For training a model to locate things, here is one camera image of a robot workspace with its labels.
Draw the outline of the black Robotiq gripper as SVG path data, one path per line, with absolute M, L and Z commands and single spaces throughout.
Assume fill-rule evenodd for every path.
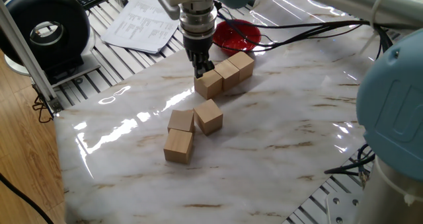
M 189 62 L 192 64 L 197 79 L 201 78 L 204 73 L 215 68 L 210 61 L 209 50 L 212 46 L 212 37 L 206 38 L 189 38 L 183 36 L 183 45 Z

